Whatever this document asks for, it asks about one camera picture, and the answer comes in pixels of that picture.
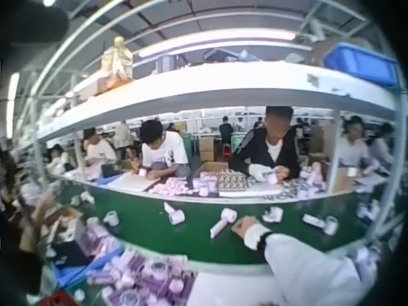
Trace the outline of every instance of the blue plastic crate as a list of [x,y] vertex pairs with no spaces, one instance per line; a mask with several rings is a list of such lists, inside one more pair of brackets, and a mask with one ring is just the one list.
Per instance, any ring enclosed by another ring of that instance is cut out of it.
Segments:
[[87,266],[75,266],[58,269],[54,264],[52,264],[52,273],[57,279],[58,285],[65,288],[69,285],[82,281],[89,271],[102,269],[113,257],[120,256],[123,251],[124,248],[121,246],[106,256],[94,260]]
[[107,185],[107,184],[113,182],[114,180],[118,179],[122,175],[123,174],[118,174],[118,175],[114,175],[112,177],[100,178],[99,180],[95,181],[95,183],[96,183],[97,186]]
[[399,86],[397,61],[350,43],[338,43],[323,60],[325,67],[385,87]]

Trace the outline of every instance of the ceiling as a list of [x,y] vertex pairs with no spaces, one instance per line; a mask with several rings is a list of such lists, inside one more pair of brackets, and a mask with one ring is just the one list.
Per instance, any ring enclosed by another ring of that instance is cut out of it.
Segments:
[[[362,36],[371,42],[375,47],[380,48],[379,35],[376,26],[369,22],[362,22],[361,19],[350,13],[345,13],[336,8],[336,3],[351,8],[355,13],[364,17],[363,8],[358,6],[357,0],[337,1],[333,5],[321,3],[323,0],[172,0],[164,1],[154,7],[143,10],[139,14],[134,14],[117,25],[111,27],[103,34],[98,36],[90,44],[86,45],[69,63],[62,68],[50,85],[45,90],[45,95],[61,95],[69,89],[69,80],[73,71],[91,74],[99,69],[99,61],[84,69],[90,62],[98,58],[105,49],[113,44],[116,36],[123,36],[128,40],[138,34],[146,33],[149,30],[171,24],[174,21],[184,20],[182,24],[167,27],[160,31],[145,35],[144,37],[129,43],[127,46],[130,51],[135,51],[153,43],[157,43],[169,38],[174,38],[184,34],[196,33],[213,29],[225,29],[236,27],[271,27],[278,29],[287,29],[300,31],[303,33],[312,33],[308,23],[303,22],[308,19],[310,12],[319,7],[313,17],[316,18],[324,27],[324,33],[327,37],[339,36],[342,33],[354,31],[356,27],[361,27],[360,31],[353,33],[355,36]],[[57,62],[57,66],[69,54],[72,54],[77,47],[89,36],[101,29],[107,23],[122,14],[132,10],[135,6],[146,3],[146,0],[124,1],[118,7],[109,11],[106,15],[100,17],[97,22],[89,26],[74,41],[67,51]],[[100,9],[106,0],[82,0],[65,1],[58,0],[59,5],[71,17],[71,25],[68,36],[73,33],[85,20],[95,11]],[[253,15],[254,13],[269,13],[269,16]],[[190,21],[189,19],[198,17],[199,20]],[[33,59],[20,74],[18,95],[26,96],[32,85],[30,80],[31,72],[41,72],[44,65],[47,64],[53,53],[58,49],[58,45],[50,47],[46,52]],[[231,50],[240,51],[245,47],[233,47]],[[253,53],[261,59],[284,59],[289,53],[293,52],[290,48],[277,47],[247,47],[250,53]],[[195,51],[185,54],[188,62],[201,62],[203,51]],[[137,66],[134,70],[134,78],[149,75],[154,69],[155,63],[150,62]],[[49,102],[56,101],[57,98],[49,99]],[[24,107],[24,98],[16,100],[16,117],[20,116]]]

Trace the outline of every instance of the chair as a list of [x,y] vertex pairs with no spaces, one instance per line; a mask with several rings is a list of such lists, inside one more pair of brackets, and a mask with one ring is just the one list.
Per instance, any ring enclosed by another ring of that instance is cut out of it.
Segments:
[[222,157],[228,158],[231,156],[231,145],[229,143],[222,144]]

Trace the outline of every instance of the white t-shirt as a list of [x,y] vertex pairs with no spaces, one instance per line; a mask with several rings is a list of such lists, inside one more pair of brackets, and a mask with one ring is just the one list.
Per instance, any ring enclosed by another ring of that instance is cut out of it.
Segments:
[[370,154],[381,164],[391,164],[393,162],[393,156],[390,154],[390,150],[384,138],[377,138],[373,141],[370,147]]
[[270,157],[272,157],[273,161],[276,163],[276,160],[278,159],[279,154],[281,153],[282,150],[283,141],[279,140],[276,145],[271,145],[270,143],[268,143],[267,140],[265,140],[265,142],[266,146],[268,147],[268,153]]
[[183,139],[176,132],[167,131],[164,142],[157,150],[152,150],[146,143],[142,145],[143,166],[151,167],[152,163],[166,163],[167,167],[173,164],[188,164]]
[[88,145],[87,159],[107,159],[109,161],[116,161],[116,153],[105,139],[100,139],[96,145]]
[[345,166],[359,167],[362,159],[368,159],[368,148],[365,142],[357,139],[353,144],[343,136],[339,140],[340,162]]
[[117,148],[131,145],[131,133],[127,124],[119,124],[115,128],[115,144]]

